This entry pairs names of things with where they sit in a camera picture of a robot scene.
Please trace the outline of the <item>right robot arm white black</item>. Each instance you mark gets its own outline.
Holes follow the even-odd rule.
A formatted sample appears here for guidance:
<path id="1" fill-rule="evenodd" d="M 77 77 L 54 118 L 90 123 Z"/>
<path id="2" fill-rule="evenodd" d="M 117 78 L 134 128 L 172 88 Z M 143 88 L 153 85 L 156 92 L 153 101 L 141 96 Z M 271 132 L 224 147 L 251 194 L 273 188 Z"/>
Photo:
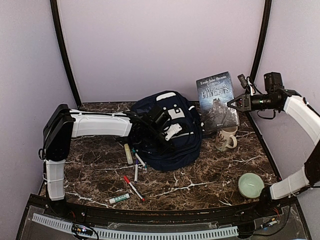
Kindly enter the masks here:
<path id="1" fill-rule="evenodd" d="M 260 202 L 255 205 L 255 213 L 266 217 L 275 208 L 275 201 L 315 187 L 320 181 L 320 115 L 305 97 L 293 89 L 286 89 L 279 72 L 269 72 L 264 76 L 265 93 L 260 92 L 250 77 L 238 76 L 241 86 L 247 91 L 227 103 L 239 112 L 259 112 L 272 110 L 284 112 L 292 123 L 300 127 L 299 133 L 306 133 L 313 144 L 313 151 L 301 169 L 281 181 L 265 187 Z"/>

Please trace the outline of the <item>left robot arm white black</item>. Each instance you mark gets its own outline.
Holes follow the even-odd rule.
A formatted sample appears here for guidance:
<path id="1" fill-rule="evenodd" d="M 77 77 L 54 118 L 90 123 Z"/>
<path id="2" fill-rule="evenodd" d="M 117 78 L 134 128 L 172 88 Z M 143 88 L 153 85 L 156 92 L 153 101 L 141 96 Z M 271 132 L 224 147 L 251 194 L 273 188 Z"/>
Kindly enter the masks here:
<path id="1" fill-rule="evenodd" d="M 151 113 L 138 116 L 133 111 L 102 113 L 70 109 L 60 104 L 43 129 L 43 145 L 38 155 L 44 161 L 44 180 L 51 210 L 60 218 L 71 213 L 65 203 L 64 165 L 71 140 L 83 136 L 118 136 L 133 140 L 150 138 L 161 153 L 172 150 L 172 137 L 181 131 L 167 110 L 155 106 Z"/>

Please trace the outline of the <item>dark Wuthering Heights book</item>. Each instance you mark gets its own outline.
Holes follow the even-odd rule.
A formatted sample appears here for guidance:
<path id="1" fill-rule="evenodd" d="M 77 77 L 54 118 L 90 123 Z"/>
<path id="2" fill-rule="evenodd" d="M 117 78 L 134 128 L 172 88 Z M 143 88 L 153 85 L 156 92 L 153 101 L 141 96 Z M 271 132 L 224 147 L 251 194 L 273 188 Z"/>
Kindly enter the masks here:
<path id="1" fill-rule="evenodd" d="M 237 111 L 227 106 L 234 99 L 232 78 L 228 71 L 199 79 L 196 87 L 201 120 L 207 134 L 239 125 Z"/>

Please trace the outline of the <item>navy blue student backpack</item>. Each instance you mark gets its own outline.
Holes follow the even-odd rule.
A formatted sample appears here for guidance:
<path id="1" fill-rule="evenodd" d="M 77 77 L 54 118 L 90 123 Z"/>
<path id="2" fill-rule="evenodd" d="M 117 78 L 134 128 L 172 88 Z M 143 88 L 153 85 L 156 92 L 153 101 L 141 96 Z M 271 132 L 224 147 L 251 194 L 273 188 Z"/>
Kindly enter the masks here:
<path id="1" fill-rule="evenodd" d="M 203 138 L 201 117 L 196 107 L 179 92 L 166 90 L 147 96 L 133 104 L 131 111 L 143 121 L 132 125 L 129 145 L 153 169 L 162 172 L 177 170 L 199 157 Z M 148 151 L 148 125 L 156 128 L 166 125 L 169 128 L 174 124 L 182 127 L 170 139 L 175 150 L 166 154 Z"/>

